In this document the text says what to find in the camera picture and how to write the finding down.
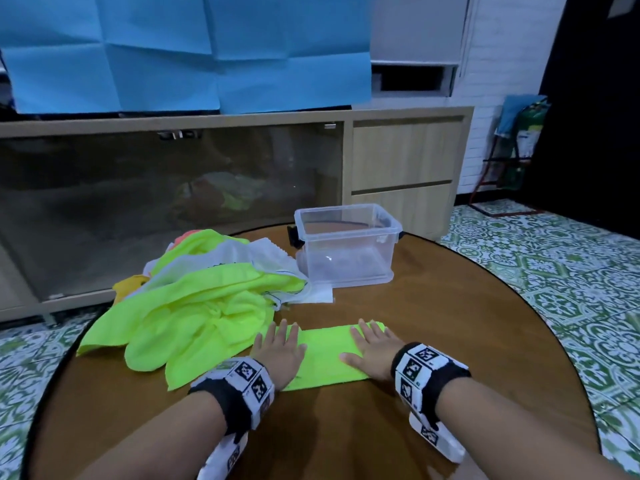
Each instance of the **finger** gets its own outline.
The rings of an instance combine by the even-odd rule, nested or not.
[[[267,329],[267,334],[264,336],[264,341],[262,346],[269,346],[273,343],[273,338],[276,334],[276,322],[269,323],[269,328]]]
[[[340,360],[345,364],[352,366],[354,369],[362,371],[364,366],[364,361],[362,357],[356,354],[349,354],[345,352],[344,354],[340,354]]]
[[[300,330],[300,327],[298,326],[298,324],[293,323],[293,325],[291,326],[291,330],[289,331],[289,338],[287,338],[287,341],[285,343],[287,347],[295,349],[298,346],[299,330]]]
[[[362,318],[358,320],[358,325],[360,325],[362,334],[364,335],[364,338],[367,340],[368,343],[372,344],[378,341],[378,339],[376,338],[376,335],[373,333],[373,330],[369,328],[369,325],[364,323],[364,320]]]
[[[364,353],[364,349],[367,348],[367,341],[364,339],[364,337],[360,334],[360,332],[358,331],[358,329],[354,326],[352,326],[349,331],[351,332],[351,336],[353,337],[353,341],[356,342],[356,347],[358,348],[358,350],[362,353]]]
[[[390,339],[397,339],[396,334],[393,333],[389,327],[386,327],[385,335],[388,336]]]
[[[280,326],[278,327],[276,336],[273,339],[273,343],[274,345],[284,345],[284,342],[286,339],[287,339],[287,320],[283,318],[282,320],[280,320]]]
[[[373,331],[373,334],[378,339],[384,339],[385,338],[385,333],[382,331],[382,329],[380,329],[380,325],[378,325],[378,322],[372,321],[371,322],[371,329]]]
[[[251,349],[251,354],[254,352],[258,352],[262,348],[262,334],[259,333],[255,336],[255,340],[253,341],[253,347]]]
[[[296,348],[296,357],[302,363],[302,360],[305,358],[305,352],[307,351],[307,344],[300,344]]]

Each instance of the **cabinet drawer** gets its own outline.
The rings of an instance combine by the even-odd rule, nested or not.
[[[352,190],[450,182],[462,129],[462,120],[354,128]]]
[[[452,185],[433,185],[389,192],[358,194],[352,203],[377,203],[402,224],[404,231],[438,239],[449,229]]]

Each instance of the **yellow cloth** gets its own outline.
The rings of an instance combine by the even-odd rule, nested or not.
[[[199,253],[210,243],[187,247],[189,253]],[[173,390],[238,354],[265,331],[273,320],[273,303],[262,293],[296,292],[304,285],[295,276],[263,273],[249,263],[195,271],[112,306],[85,334],[77,354],[126,345],[130,369],[153,371],[166,364],[166,381]]]
[[[111,288],[116,291],[116,299],[113,300],[113,304],[117,305],[124,298],[128,297],[133,291],[137,290],[149,281],[148,276],[144,276],[143,274],[135,274],[133,276],[128,277],[126,280],[119,281]]]
[[[178,256],[185,256],[187,254],[196,255],[204,254],[216,248],[221,242],[224,241],[238,241],[243,244],[249,243],[246,239],[240,239],[238,237],[231,237],[217,233],[213,229],[204,229],[193,234],[188,235],[180,244],[171,248],[158,259],[158,262],[151,270],[151,276],[160,272],[164,266],[171,263]]]
[[[378,325],[382,330],[385,329],[383,323],[378,322]],[[340,354],[343,352],[362,355],[353,341],[350,328],[351,325],[343,325],[318,330],[300,330],[298,343],[307,344],[307,352],[296,378],[285,390],[308,389],[367,379],[364,372],[340,361]]]

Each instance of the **pile of cloths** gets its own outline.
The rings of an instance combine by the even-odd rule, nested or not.
[[[165,365],[169,390],[251,346],[281,304],[305,302],[312,292],[295,259],[270,240],[211,229],[176,239],[142,275],[113,288],[114,306],[87,331],[77,354],[126,346],[134,371]]]

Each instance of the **black wristband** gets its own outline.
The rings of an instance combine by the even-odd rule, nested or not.
[[[436,404],[440,398],[440,393],[444,389],[444,386],[453,379],[463,377],[471,377],[471,372],[450,360],[448,364],[431,373],[431,377],[427,381],[426,386],[422,389],[421,412],[426,416],[429,420],[429,424],[436,431],[438,430],[436,423],[440,421],[436,414]]]
[[[192,387],[189,394],[206,391],[216,398],[227,421],[225,436],[234,434],[239,439],[251,429],[251,411],[244,402],[242,392],[224,379],[205,379]]]
[[[400,350],[398,350],[398,353],[396,354],[393,361],[391,362],[391,379],[396,379],[396,368],[400,363],[400,361],[402,360],[403,355],[418,345],[420,345],[420,342],[411,342],[410,344],[407,344],[404,347],[402,347]]]

